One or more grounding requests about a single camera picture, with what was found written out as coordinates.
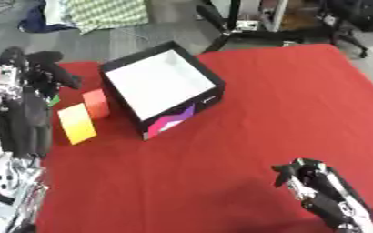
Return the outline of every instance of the foam block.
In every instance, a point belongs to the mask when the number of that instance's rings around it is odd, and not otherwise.
[[[102,89],[86,92],[83,94],[87,112],[92,119],[100,119],[110,114],[106,96]]]
[[[84,104],[71,106],[58,112],[62,128],[72,145],[96,136],[92,120]]]

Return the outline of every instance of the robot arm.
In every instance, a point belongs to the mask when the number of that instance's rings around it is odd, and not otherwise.
[[[291,164],[272,168],[278,172],[275,186],[286,184],[303,208],[336,232],[373,233],[368,205],[332,167],[297,158]]]
[[[48,186],[40,159],[52,144],[48,106],[61,86],[80,87],[55,62],[57,52],[25,55],[10,47],[0,55],[0,233],[35,232]]]

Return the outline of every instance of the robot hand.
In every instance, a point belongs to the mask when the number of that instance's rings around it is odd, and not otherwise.
[[[59,52],[25,55],[10,47],[0,55],[0,155],[44,157],[52,143],[48,106],[60,86],[80,87],[80,79],[55,62]]]
[[[373,233],[370,210],[360,195],[332,167],[321,161],[297,158],[273,166],[275,186],[286,184],[301,206],[337,232]]]

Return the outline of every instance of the colorful logo on box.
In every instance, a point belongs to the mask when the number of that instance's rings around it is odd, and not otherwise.
[[[158,133],[166,131],[170,127],[178,125],[179,123],[192,117],[194,115],[194,112],[195,105],[192,105],[181,114],[160,117],[153,125],[148,128],[148,138],[154,137]]]

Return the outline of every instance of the yellow cube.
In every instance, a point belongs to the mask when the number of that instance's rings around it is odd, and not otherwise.
[[[72,145],[96,136],[92,120],[84,104],[70,106],[58,112],[62,128]]]

